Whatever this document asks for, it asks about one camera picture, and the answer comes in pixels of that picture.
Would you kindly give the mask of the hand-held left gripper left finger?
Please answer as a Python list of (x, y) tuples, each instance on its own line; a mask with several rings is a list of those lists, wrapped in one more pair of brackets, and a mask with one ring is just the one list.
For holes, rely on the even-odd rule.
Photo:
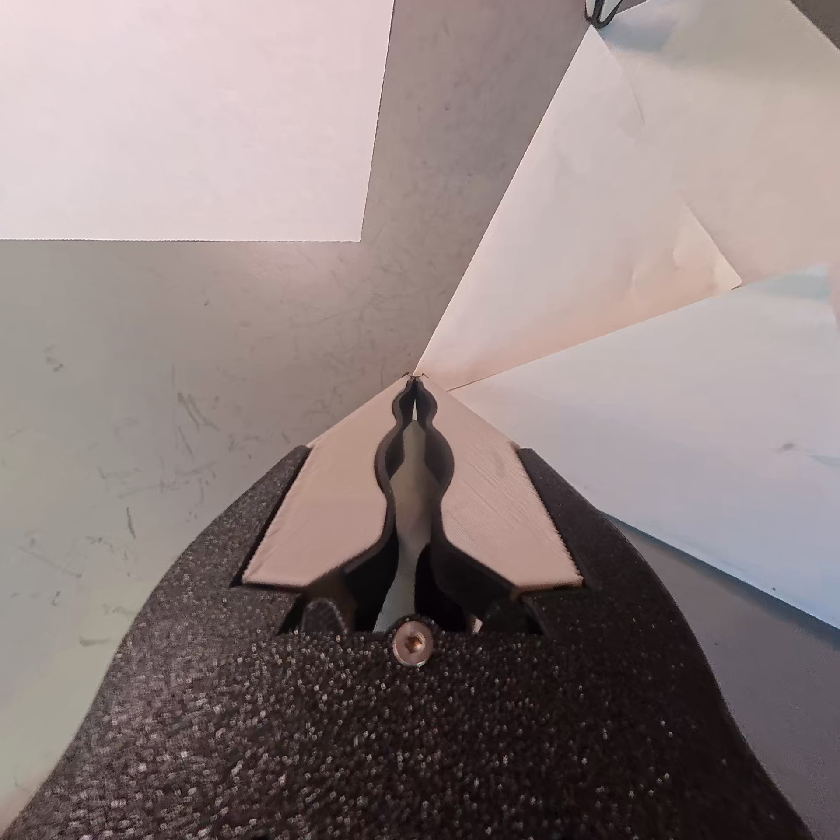
[(329, 600), (350, 628), (376, 625), (399, 561), (392, 479), (415, 390), (402, 377), (307, 446), (243, 585)]

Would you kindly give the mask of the white paper sheet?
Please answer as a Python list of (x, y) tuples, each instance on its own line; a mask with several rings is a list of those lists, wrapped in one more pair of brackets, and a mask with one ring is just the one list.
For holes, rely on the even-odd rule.
[(359, 242), (393, 10), (2, 1), (2, 239)]
[(838, 2), (589, 28), (416, 371), (606, 514), (839, 608)]

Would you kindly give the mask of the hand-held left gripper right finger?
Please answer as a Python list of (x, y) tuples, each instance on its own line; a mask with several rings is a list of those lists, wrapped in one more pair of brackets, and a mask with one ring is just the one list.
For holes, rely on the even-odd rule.
[(425, 375), (414, 388), (436, 482), (427, 564), (437, 591), (466, 619), (487, 624), (503, 603), (582, 590), (520, 447)]

